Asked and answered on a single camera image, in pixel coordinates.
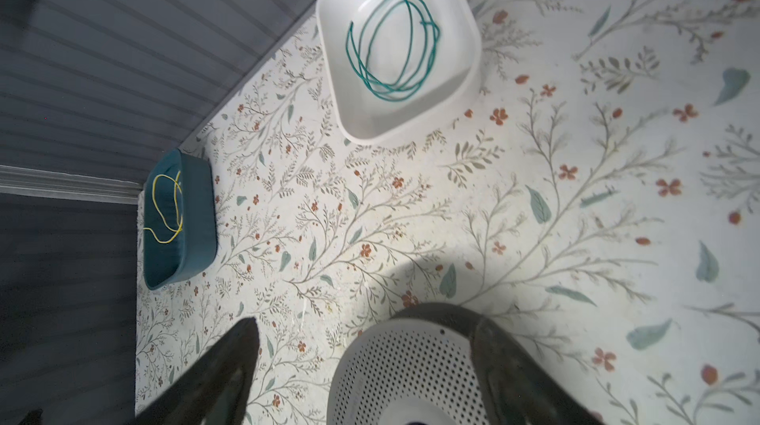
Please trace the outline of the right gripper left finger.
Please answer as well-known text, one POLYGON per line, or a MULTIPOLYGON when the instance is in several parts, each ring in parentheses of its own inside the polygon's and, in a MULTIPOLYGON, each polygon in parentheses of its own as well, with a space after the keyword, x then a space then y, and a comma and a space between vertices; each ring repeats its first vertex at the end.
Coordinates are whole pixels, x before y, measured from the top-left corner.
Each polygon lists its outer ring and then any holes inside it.
POLYGON ((254 317, 238 321, 133 424, 241 424, 257 369, 254 317))

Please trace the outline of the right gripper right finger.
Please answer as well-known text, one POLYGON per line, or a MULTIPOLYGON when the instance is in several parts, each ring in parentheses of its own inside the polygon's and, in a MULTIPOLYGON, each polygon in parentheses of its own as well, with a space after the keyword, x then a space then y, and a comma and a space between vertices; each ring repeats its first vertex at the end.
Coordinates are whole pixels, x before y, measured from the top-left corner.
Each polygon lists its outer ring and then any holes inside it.
POLYGON ((471 360, 491 424, 600 422, 489 318, 481 318, 471 334, 471 360))

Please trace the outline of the grey perforated cable spool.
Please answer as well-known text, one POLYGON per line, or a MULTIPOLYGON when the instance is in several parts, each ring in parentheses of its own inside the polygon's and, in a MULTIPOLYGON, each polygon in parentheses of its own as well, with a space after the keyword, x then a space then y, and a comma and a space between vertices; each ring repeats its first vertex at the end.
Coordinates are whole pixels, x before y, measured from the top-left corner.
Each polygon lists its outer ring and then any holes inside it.
POLYGON ((330 424, 526 424, 488 375, 509 334, 460 306, 421 304, 355 339, 332 378, 330 424))

